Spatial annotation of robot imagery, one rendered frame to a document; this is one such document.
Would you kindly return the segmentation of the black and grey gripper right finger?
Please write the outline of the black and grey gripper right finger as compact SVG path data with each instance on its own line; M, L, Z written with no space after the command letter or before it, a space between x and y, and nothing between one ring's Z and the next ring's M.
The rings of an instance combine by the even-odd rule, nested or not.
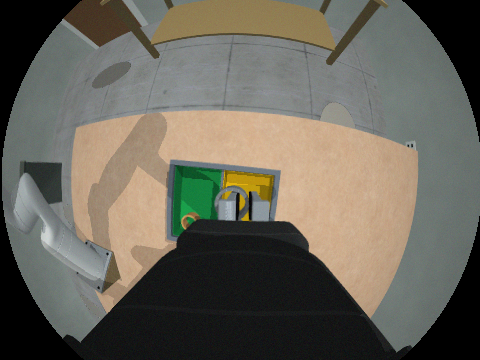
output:
M249 221L269 221L270 202L261 200L256 191L249 191Z

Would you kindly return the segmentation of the dark grey divided bin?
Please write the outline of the dark grey divided bin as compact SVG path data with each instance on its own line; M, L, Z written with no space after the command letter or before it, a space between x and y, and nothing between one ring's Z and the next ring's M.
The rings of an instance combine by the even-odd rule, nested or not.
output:
M256 191L261 200L268 200L269 221L275 221L280 175L281 170L170 159L167 240L177 242L185 230L181 219L190 212L197 213L200 219L218 220L215 197L233 185L244 189L248 200L249 191Z

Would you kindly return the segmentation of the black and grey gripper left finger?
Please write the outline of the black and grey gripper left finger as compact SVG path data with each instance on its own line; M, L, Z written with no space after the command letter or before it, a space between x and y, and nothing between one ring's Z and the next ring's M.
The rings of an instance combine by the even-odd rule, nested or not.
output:
M218 201L218 220L238 220L240 194L232 191L227 199Z

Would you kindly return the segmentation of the bronze bushing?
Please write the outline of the bronze bushing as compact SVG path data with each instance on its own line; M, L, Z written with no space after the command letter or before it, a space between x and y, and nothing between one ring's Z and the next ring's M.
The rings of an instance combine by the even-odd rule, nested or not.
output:
M182 224L182 227L183 227L184 229L186 229L188 226L190 226L190 224L189 224L188 221L187 221L187 217L191 217L191 218L193 218L195 221L196 221L197 219L200 219L200 216L199 216L197 213L195 213L195 212L190 212L190 213L188 213L188 214L185 215L185 216L182 218L182 220L181 220L181 224Z

